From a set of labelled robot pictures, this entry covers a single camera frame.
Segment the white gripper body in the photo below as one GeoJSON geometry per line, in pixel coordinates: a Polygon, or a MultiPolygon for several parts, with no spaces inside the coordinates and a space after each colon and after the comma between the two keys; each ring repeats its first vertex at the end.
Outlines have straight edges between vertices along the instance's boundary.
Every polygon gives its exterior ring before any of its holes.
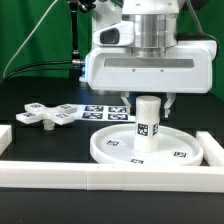
{"type": "Polygon", "coordinates": [[[212,87],[215,41],[180,41],[164,57],[137,58],[128,47],[98,47],[86,60],[94,90],[206,93],[212,87]]]}

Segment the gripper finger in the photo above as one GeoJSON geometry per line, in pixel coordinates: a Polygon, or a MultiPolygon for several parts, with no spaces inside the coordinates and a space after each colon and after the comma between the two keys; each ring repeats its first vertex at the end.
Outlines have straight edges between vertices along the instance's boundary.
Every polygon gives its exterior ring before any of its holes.
{"type": "Polygon", "coordinates": [[[171,108],[172,104],[175,102],[176,94],[175,93],[167,93],[166,98],[167,98],[167,100],[164,104],[164,116],[166,118],[168,118],[169,114],[170,114],[170,108],[171,108]]]}
{"type": "Polygon", "coordinates": [[[131,99],[129,91],[123,91],[121,93],[121,100],[127,108],[131,108],[134,105],[134,101],[131,99]]]}

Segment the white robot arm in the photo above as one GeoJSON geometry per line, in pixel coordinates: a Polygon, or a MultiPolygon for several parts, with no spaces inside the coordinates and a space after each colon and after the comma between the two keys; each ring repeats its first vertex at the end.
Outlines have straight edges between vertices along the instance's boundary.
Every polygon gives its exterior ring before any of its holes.
{"type": "Polygon", "coordinates": [[[96,0],[92,48],[80,80],[94,90],[159,92],[166,113],[178,93],[206,93],[212,87],[216,40],[200,33],[182,40],[177,18],[189,0],[96,0]]]}

